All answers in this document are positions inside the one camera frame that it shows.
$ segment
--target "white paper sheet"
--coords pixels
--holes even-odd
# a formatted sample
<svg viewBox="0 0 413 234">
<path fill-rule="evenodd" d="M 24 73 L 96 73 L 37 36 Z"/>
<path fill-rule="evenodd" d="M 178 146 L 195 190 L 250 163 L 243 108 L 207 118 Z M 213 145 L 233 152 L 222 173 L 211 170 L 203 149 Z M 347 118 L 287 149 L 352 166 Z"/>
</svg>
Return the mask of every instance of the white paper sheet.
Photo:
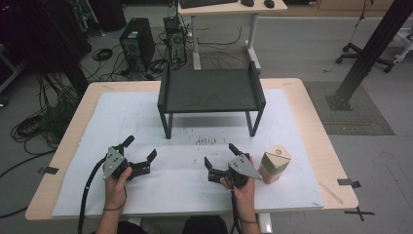
<svg viewBox="0 0 413 234">
<path fill-rule="evenodd" d="M 109 146 L 128 136 L 135 141 L 125 149 L 133 163 L 146 160 L 155 148 L 151 174 L 127 183 L 124 214 L 173 215 L 228 213 L 230 193 L 207 181 L 204 157 L 219 170 L 228 169 L 235 144 L 253 157 L 259 167 L 266 149 L 282 144 L 292 159 L 282 177 L 271 185 L 256 181 L 255 209 L 261 212 L 319 209 L 323 200 L 301 137 L 282 90 L 264 90 L 267 105 L 255 137 L 250 137 L 245 114 L 174 114 L 171 139 L 165 138 L 157 108 L 158 93 L 106 93 L 100 97 L 94 116 L 79 143 L 56 202 L 53 216 L 79 215 L 82 194 L 94 165 Z M 99 170 L 90 188 L 86 215 L 100 215 L 104 204 L 103 172 Z"/>
</svg>

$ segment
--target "mouse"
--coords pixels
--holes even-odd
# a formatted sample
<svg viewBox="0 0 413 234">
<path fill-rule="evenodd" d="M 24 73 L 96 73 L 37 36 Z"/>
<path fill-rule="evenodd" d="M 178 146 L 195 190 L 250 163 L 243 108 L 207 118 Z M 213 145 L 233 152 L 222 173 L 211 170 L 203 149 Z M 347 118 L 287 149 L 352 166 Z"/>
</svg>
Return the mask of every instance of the mouse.
<svg viewBox="0 0 413 234">
<path fill-rule="evenodd" d="M 265 5 L 267 8 L 274 8 L 274 1 L 273 1 L 273 0 L 265 0 L 265 1 L 264 1 L 264 5 Z"/>
<path fill-rule="evenodd" d="M 241 0 L 241 4 L 244 6 L 252 7 L 254 6 L 254 0 Z"/>
</svg>

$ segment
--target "floor mat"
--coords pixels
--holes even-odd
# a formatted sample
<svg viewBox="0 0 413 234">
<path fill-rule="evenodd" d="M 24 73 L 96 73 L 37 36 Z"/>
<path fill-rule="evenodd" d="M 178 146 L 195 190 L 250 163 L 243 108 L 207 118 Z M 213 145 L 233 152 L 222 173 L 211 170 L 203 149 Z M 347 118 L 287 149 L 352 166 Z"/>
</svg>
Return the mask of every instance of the floor mat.
<svg viewBox="0 0 413 234">
<path fill-rule="evenodd" d="M 393 136 L 394 132 L 362 85 L 350 99 L 353 111 L 331 110 L 325 96 L 333 95 L 340 82 L 304 82 L 329 135 Z"/>
</svg>

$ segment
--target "black shelf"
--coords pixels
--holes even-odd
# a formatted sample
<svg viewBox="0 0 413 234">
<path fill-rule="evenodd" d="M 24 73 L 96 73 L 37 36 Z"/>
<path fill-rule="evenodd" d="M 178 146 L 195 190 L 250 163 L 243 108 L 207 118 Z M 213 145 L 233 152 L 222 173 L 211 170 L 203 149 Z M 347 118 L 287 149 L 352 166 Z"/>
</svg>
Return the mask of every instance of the black shelf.
<svg viewBox="0 0 413 234">
<path fill-rule="evenodd" d="M 165 64 L 158 109 L 167 138 L 171 136 L 173 114 L 200 112 L 245 112 L 253 137 L 265 104 L 253 61 L 248 69 L 231 70 L 169 70 Z M 258 111 L 253 127 L 249 111 Z"/>
</svg>

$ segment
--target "small box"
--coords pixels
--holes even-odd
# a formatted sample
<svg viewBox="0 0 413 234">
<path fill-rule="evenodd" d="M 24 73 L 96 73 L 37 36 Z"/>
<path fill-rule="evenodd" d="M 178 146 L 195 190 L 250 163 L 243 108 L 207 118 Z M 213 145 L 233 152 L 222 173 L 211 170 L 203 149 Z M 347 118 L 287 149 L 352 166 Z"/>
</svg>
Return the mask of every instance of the small box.
<svg viewBox="0 0 413 234">
<path fill-rule="evenodd" d="M 281 145 L 273 146 L 264 153 L 258 172 L 262 175 L 265 183 L 273 183 L 280 178 L 290 160 L 291 155 L 284 147 Z"/>
</svg>

